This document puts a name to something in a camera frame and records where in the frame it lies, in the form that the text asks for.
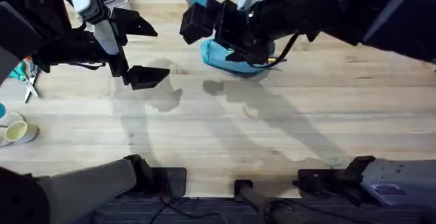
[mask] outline dark carpet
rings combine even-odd
[[[335,212],[347,217],[366,221],[367,223],[420,223],[425,216],[435,215],[429,208],[419,207],[377,207],[350,205],[344,199],[314,199],[296,200],[314,208]],[[115,199],[97,209],[93,215],[94,224],[147,224],[155,213],[162,207],[158,199],[147,199],[140,195],[126,195]],[[178,209],[189,214],[203,214],[220,212],[224,214],[229,224],[260,224],[262,218],[250,207],[236,203],[233,199],[191,199],[189,202],[177,206]],[[294,212],[311,223],[352,223],[335,217],[316,213],[300,206],[292,206]],[[223,223],[220,217],[191,220],[173,210],[165,209],[154,223]]]

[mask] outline light wood surface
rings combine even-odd
[[[129,64],[168,67],[156,89],[132,91],[107,68],[60,65],[41,74],[42,99],[6,80],[0,102],[40,126],[0,148],[0,165],[57,174],[137,153],[188,170],[188,196],[232,196],[236,178],[298,197],[300,168],[344,167],[357,155],[436,159],[436,74],[426,64],[327,35],[301,38],[289,61],[241,79],[203,64],[178,34],[184,0],[132,0],[159,33],[130,37]],[[280,52],[287,39],[278,41]]]

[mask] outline white cup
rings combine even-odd
[[[35,138],[36,133],[36,125],[30,125],[24,121],[16,121],[7,127],[4,139],[8,143],[30,142]]]

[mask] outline sticker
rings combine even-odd
[[[380,195],[405,195],[406,192],[396,184],[372,184],[371,187]]]

